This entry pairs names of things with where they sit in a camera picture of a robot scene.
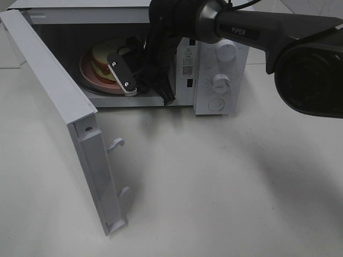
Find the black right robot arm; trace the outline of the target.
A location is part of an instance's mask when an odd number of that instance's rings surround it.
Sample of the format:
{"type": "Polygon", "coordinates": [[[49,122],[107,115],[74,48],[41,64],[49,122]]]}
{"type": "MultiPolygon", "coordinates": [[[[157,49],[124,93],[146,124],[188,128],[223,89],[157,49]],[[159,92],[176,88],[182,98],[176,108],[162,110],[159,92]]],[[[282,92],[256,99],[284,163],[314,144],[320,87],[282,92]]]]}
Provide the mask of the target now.
{"type": "Polygon", "coordinates": [[[342,117],[342,20],[336,17],[248,11],[231,1],[151,1],[143,67],[127,82],[120,62],[109,69],[123,89],[154,90],[174,101],[168,69],[181,40],[229,39],[265,52],[266,73],[292,109],[309,116],[342,117]]]}

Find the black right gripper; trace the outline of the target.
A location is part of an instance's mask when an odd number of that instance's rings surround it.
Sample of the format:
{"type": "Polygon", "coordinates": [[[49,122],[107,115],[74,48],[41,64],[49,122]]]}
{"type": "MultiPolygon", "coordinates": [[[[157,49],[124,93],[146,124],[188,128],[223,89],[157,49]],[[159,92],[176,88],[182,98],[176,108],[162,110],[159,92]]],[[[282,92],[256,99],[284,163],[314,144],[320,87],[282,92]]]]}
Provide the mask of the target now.
{"type": "Polygon", "coordinates": [[[124,45],[107,56],[107,65],[125,96],[137,93],[171,94],[169,67],[182,39],[174,31],[175,8],[180,1],[151,1],[148,9],[150,27],[145,43],[137,36],[127,37],[124,45]],[[134,74],[120,55],[135,55],[139,70],[134,74]]]}

